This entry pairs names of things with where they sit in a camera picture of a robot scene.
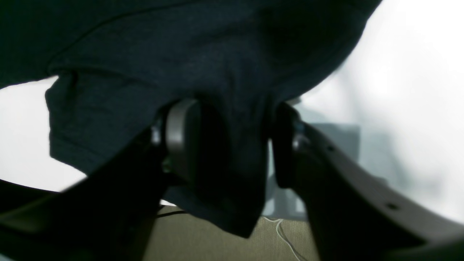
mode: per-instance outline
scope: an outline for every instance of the t-shirt sleeve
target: t-shirt sleeve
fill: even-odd
[[[186,0],[1,0],[0,89],[47,78],[50,61],[101,24]]]

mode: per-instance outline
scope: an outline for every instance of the beige carpet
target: beige carpet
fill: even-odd
[[[177,210],[165,207],[160,214]],[[251,238],[243,239],[188,214],[162,217],[156,222],[144,261],[297,261],[276,234],[276,224],[261,218]],[[281,227],[302,260],[319,261],[306,222],[286,220]]]

